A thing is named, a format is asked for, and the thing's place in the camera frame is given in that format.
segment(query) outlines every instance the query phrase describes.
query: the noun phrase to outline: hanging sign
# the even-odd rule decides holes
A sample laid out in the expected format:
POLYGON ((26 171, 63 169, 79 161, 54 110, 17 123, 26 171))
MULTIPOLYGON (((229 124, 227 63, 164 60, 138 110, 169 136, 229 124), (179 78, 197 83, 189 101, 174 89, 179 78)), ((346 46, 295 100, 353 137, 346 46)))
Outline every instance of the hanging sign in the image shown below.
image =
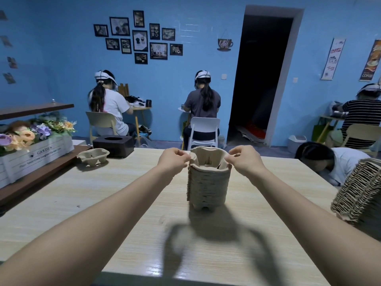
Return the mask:
POLYGON ((321 80, 332 80, 343 50, 345 38, 334 38, 321 80))
POLYGON ((381 57, 381 40, 375 40, 370 51, 365 68, 361 73, 360 81, 371 81, 381 57))

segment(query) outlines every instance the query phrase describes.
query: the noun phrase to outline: striped shirt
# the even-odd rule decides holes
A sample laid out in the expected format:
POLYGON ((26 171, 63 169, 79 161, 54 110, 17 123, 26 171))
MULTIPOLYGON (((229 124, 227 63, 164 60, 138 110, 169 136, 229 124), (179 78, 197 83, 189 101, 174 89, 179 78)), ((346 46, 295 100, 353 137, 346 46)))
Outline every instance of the striped shirt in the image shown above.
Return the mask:
MULTIPOLYGON (((343 140, 347 137, 347 129, 352 124, 368 124, 379 126, 381 122, 381 100, 350 100, 343 104, 343 110, 348 112, 341 131, 343 140)), ((350 138, 345 145, 349 148, 368 148, 376 141, 350 138)))

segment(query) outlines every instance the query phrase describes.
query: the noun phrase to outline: forearm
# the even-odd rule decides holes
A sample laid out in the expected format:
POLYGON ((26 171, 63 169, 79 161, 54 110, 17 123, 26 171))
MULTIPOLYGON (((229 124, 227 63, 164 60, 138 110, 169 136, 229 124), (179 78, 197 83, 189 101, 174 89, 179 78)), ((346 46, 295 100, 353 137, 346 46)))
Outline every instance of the forearm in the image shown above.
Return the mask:
POLYGON ((0 267, 0 285, 90 285, 172 177, 155 167, 43 233, 0 267))
POLYGON ((249 174, 331 285, 381 285, 381 245, 310 202, 269 171, 249 174))

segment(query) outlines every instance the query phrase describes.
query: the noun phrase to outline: dark doorway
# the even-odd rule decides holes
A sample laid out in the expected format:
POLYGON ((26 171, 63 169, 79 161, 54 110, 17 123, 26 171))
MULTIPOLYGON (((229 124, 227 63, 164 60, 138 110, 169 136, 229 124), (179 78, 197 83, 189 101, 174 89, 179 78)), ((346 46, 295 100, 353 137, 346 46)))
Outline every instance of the dark doorway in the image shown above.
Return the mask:
POLYGON ((228 144, 245 144, 241 132, 263 143, 292 22, 293 18, 245 15, 228 144))

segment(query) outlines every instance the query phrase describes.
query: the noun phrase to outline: white chair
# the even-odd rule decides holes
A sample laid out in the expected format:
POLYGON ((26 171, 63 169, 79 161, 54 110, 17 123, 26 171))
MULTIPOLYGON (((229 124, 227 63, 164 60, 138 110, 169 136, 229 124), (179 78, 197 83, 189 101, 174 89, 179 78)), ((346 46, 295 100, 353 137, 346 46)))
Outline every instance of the white chair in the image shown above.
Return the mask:
POLYGON ((379 148, 378 140, 380 139, 380 137, 381 137, 381 127, 379 126, 368 125, 368 124, 352 124, 347 129, 347 137, 345 138, 341 147, 345 148, 345 145, 347 144, 349 138, 357 138, 357 139, 369 140, 369 141, 375 140, 377 144, 376 144, 376 150, 374 152, 372 152, 368 148, 358 149, 358 150, 376 158, 378 154, 378 148, 379 148))
POLYGON ((115 129, 115 116, 111 113, 86 111, 86 115, 90 123, 90 144, 93 144, 93 140, 97 138, 93 136, 93 126, 112 128, 114 135, 118 135, 115 129))
POLYGON ((192 128, 192 133, 190 134, 188 151, 191 150, 192 145, 197 146, 214 146, 218 147, 218 128, 219 128, 219 118, 207 118, 207 117, 193 117, 190 120, 190 127, 192 128), (212 140, 195 140, 193 139, 193 132, 215 132, 216 137, 212 140))

